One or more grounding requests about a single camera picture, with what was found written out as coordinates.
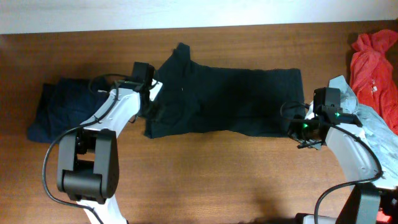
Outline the black t-shirt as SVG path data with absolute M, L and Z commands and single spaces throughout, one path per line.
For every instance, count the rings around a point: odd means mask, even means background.
M 254 137 L 285 137 L 285 102 L 304 101 L 299 69 L 249 70 L 200 65 L 180 43 L 159 68 L 163 86 L 146 118 L 144 134 L 165 136 L 232 131 Z

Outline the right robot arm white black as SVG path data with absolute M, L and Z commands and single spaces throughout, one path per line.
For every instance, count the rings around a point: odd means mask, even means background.
M 289 119 L 288 135 L 300 148 L 321 149 L 327 146 L 337 158 L 347 179 L 345 183 L 327 189 L 318 198 L 312 214 L 298 213 L 296 223 L 397 223 L 397 178 L 389 177 L 382 166 L 382 157 L 370 148 L 359 118 L 344 113 L 340 90 L 318 88 L 313 103 L 284 103 L 280 112 L 304 107 L 305 117 Z M 353 189 L 336 217 L 321 216 L 322 200 L 343 187 Z

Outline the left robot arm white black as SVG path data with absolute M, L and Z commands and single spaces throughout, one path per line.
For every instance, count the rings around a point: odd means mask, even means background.
M 156 69 L 136 62 L 118 80 L 93 116 L 59 140 L 57 188 L 84 209 L 91 223 L 127 223 L 116 200 L 119 182 L 117 138 L 134 116 L 148 112 L 162 89 Z

